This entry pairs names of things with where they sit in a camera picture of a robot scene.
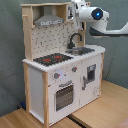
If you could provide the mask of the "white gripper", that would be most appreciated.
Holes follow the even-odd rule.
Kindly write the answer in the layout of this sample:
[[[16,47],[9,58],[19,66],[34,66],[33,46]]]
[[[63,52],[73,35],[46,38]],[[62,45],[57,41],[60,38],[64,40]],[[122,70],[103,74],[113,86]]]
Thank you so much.
[[[85,0],[71,0],[73,21],[77,22],[79,19],[78,13],[82,7],[86,6]]]

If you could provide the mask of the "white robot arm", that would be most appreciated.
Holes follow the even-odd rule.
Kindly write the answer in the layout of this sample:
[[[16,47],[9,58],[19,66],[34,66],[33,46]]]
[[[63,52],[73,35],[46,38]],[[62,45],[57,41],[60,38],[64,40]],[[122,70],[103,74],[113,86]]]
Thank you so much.
[[[107,30],[109,13],[100,7],[89,7],[85,0],[71,0],[74,27],[83,29],[84,22],[91,22],[89,33],[93,37],[128,36],[128,22],[120,30]]]

